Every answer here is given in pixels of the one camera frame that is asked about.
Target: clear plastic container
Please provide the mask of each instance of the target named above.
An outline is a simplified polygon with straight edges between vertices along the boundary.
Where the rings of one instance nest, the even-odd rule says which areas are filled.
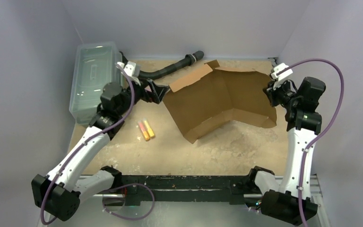
[[[91,121],[106,83],[121,83],[115,67],[118,61],[121,54],[114,42],[78,46],[69,105],[76,123],[87,125]]]

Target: gray wall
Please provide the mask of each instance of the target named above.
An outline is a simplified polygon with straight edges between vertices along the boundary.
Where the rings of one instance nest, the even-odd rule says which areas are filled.
[[[63,0],[85,43],[128,57],[268,58],[283,50],[310,0]]]
[[[363,226],[363,0],[311,1],[280,60],[291,64],[310,57],[336,63],[346,82],[340,115],[317,144],[313,172],[332,226]],[[337,104],[337,74],[322,63],[294,71],[297,82],[304,76],[326,82],[318,109],[325,127]]]
[[[31,180],[64,157],[80,39],[60,0],[0,0],[0,226],[36,226]]]

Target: folded cardboard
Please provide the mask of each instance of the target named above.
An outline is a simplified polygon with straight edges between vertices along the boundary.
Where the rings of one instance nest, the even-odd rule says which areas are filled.
[[[276,109],[262,91],[270,81],[271,63],[254,65],[242,70],[210,61],[169,85],[164,104],[190,143],[231,120],[262,128],[276,126]]]

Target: purple cable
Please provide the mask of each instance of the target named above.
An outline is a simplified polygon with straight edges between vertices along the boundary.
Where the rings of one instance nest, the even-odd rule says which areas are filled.
[[[41,211],[40,211],[40,219],[41,219],[41,223],[44,224],[44,225],[49,225],[51,224],[54,220],[56,220],[56,217],[54,217],[52,220],[50,221],[45,221],[45,218],[44,218],[44,211],[45,211],[45,206],[46,206],[46,201],[48,200],[48,196],[49,196],[49,193],[51,193],[51,190],[52,190],[52,187],[53,185],[55,184],[55,182],[58,180],[59,178],[59,175],[60,173],[63,172],[63,170],[66,168],[66,166],[69,164],[69,162],[72,160],[72,158],[74,158],[74,156],[89,142],[91,141],[92,139],[94,139],[96,136],[100,135],[100,134],[103,134],[103,133],[106,133],[107,131],[110,131],[111,129],[117,127],[120,123],[122,123],[126,117],[128,117],[128,115],[130,115],[130,112],[131,110],[133,109],[133,106],[134,106],[134,99],[135,99],[135,94],[134,94],[134,87],[133,87],[133,84],[130,80],[129,77],[126,77],[127,73],[124,71],[124,69],[118,65],[118,64],[115,64],[115,66],[122,72],[122,74],[124,75],[124,77],[126,78],[128,84],[129,84],[129,87],[130,87],[130,90],[131,90],[131,102],[130,102],[130,107],[129,109],[127,110],[127,112],[125,113],[125,115],[120,119],[118,120],[114,125],[102,130],[102,131],[99,131],[97,132],[96,134],[88,137],[84,143],[80,144],[79,147],[77,147],[74,152],[69,156],[68,159],[66,159],[66,161],[63,163],[62,167],[59,169],[59,174],[56,174],[55,177],[53,178],[53,180],[51,181],[51,183],[49,184],[48,186],[48,189],[46,190],[45,192],[45,195],[44,195],[44,198],[43,198],[43,202],[41,204]]]
[[[102,206],[104,207],[104,210],[106,212],[108,212],[109,214],[112,214],[118,218],[121,218],[121,219],[124,219],[124,220],[128,220],[128,221],[137,221],[137,220],[141,220],[141,219],[144,219],[146,218],[151,212],[152,210],[154,209],[154,206],[155,206],[155,198],[154,198],[154,194],[152,193],[151,189],[148,188],[147,186],[141,184],[141,183],[130,183],[130,184],[126,184],[126,185],[123,185],[121,187],[117,187],[117,188],[114,188],[114,189],[111,189],[111,191],[116,191],[116,190],[119,190],[119,189],[122,189],[122,188],[125,188],[125,187],[129,187],[129,186],[133,186],[133,185],[138,185],[138,186],[141,186],[141,187],[144,187],[145,189],[147,189],[149,191],[149,193],[151,194],[151,197],[152,197],[152,206],[151,208],[149,209],[149,211],[141,216],[141,217],[138,217],[138,218],[128,218],[128,217],[125,217],[125,216],[122,216],[122,215],[119,215],[119,214],[116,214],[116,213],[113,213],[112,211],[108,210],[106,207],[105,207],[105,204],[104,204],[104,200],[102,200]]]
[[[337,107],[335,110],[335,113],[332,116],[332,119],[330,120],[329,124],[326,126],[325,130],[322,131],[317,137],[315,137],[311,142],[308,143],[308,145],[305,147],[305,150],[308,150],[316,141],[318,141],[323,135],[325,135],[325,133],[327,131],[329,131],[330,127],[332,127],[332,124],[335,122],[336,116],[339,113],[340,107],[342,105],[342,101],[343,101],[343,95],[344,95],[344,79],[343,79],[343,74],[342,71],[340,71],[339,67],[337,65],[335,65],[334,63],[332,63],[331,61],[325,60],[325,59],[321,59],[321,58],[310,58],[307,60],[303,60],[303,61],[299,61],[289,67],[287,67],[286,69],[280,71],[281,74],[283,72],[286,72],[289,69],[292,69],[298,65],[307,63],[307,62],[311,62],[311,61],[320,61],[320,62],[324,62],[327,63],[329,65],[331,65],[333,68],[336,69],[337,73],[339,74],[340,77],[340,96],[339,96],[339,102],[337,103]],[[305,168],[305,159],[307,157],[307,152],[303,152],[302,153],[302,159],[301,159],[301,168],[300,168],[300,177],[299,177],[299,187],[303,186],[303,180],[304,180],[304,168]],[[303,210],[303,192],[301,190],[298,190],[298,209],[300,211],[300,217],[301,217],[301,221],[304,224],[305,227],[308,227],[307,221],[305,220],[305,216],[304,216],[304,210]]]

